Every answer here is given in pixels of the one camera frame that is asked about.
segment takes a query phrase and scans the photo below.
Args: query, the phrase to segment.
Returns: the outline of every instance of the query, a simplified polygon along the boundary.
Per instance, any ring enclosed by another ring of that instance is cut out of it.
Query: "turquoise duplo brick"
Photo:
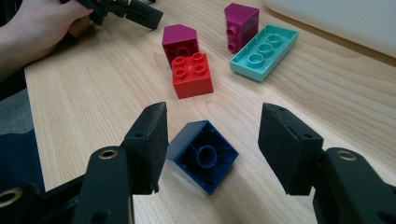
[[[263,81],[289,52],[297,36],[297,31],[268,24],[231,59],[231,69]]]
[[[208,120],[201,120],[184,126],[169,144],[166,159],[173,161],[210,195],[237,156],[238,152],[215,127]]]

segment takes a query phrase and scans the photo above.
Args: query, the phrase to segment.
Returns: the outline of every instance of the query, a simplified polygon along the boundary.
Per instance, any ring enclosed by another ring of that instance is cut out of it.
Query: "pink duplo brick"
[[[163,30],[163,51],[169,65],[176,57],[189,57],[199,52],[197,32],[181,24],[166,26]]]
[[[259,10],[231,3],[224,8],[228,50],[235,54],[259,32]]]

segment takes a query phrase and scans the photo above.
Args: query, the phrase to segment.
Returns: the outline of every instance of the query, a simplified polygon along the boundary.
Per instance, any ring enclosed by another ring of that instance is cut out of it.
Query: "wood grain surface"
[[[150,31],[109,15],[79,40],[63,43],[26,68],[35,133],[47,189],[85,173],[90,155],[117,146],[143,108],[166,102],[169,141],[185,124],[208,119],[239,152],[215,193],[206,195],[168,161],[160,192],[135,196],[136,223],[316,223],[309,197],[285,194],[260,153],[262,103],[281,105],[325,139],[324,149],[360,153],[396,185],[396,60],[270,11],[267,23],[300,32],[263,83],[234,73],[224,8],[230,1],[160,0],[160,26]],[[198,33],[214,93],[178,100],[161,45],[163,28]]]

